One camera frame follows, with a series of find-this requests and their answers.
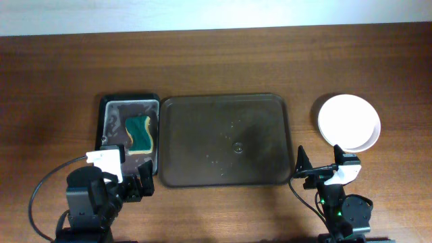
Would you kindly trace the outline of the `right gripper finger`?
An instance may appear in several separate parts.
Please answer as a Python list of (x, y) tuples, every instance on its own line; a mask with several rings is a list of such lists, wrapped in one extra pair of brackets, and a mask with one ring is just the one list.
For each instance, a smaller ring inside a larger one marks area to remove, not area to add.
[(311, 162), (309, 158), (306, 155), (306, 152), (304, 150), (304, 147), (300, 145), (298, 147), (298, 154), (297, 154), (297, 161), (295, 166), (295, 172), (300, 173), (306, 170), (312, 169)]
[(344, 151), (340, 148), (340, 146), (335, 144), (333, 146), (333, 151), (334, 151), (335, 162), (343, 162), (344, 161)]

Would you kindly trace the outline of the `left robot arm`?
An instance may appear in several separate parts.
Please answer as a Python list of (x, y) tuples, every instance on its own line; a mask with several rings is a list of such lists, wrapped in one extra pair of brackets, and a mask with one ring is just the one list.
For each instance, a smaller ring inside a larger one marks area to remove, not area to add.
[(152, 196), (153, 163), (138, 167), (139, 175), (117, 176), (95, 166), (74, 170), (67, 177), (66, 198), (69, 209), (55, 230), (56, 242), (113, 242), (111, 225), (124, 203), (140, 202)]

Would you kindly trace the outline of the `pinkish white plate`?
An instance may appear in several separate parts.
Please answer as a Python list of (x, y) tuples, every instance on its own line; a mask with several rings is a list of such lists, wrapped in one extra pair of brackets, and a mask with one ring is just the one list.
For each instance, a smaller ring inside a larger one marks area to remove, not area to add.
[(376, 109), (353, 94), (327, 99), (318, 111), (317, 125), (327, 143), (349, 153), (370, 149), (381, 134), (381, 120)]

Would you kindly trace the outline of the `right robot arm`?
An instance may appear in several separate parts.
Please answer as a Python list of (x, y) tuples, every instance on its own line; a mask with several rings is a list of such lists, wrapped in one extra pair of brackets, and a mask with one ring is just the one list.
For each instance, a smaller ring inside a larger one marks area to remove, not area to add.
[(355, 154), (345, 153), (338, 145), (333, 147), (335, 162), (313, 167), (303, 146), (298, 147), (293, 179), (303, 179), (305, 190), (316, 190), (315, 206), (309, 205), (295, 190), (294, 196), (311, 209), (327, 228), (326, 234), (317, 237), (318, 242), (365, 242), (365, 234), (371, 231), (369, 220), (373, 201), (357, 194), (346, 194), (344, 186), (353, 182), (362, 166)]

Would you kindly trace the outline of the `green and yellow sponge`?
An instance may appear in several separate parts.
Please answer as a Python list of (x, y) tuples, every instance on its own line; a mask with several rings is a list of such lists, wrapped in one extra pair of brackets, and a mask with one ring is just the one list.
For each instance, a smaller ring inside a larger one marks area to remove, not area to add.
[(151, 119), (149, 116), (129, 117), (126, 122), (126, 133), (131, 141), (129, 155), (150, 154), (154, 149), (153, 137), (150, 133)]

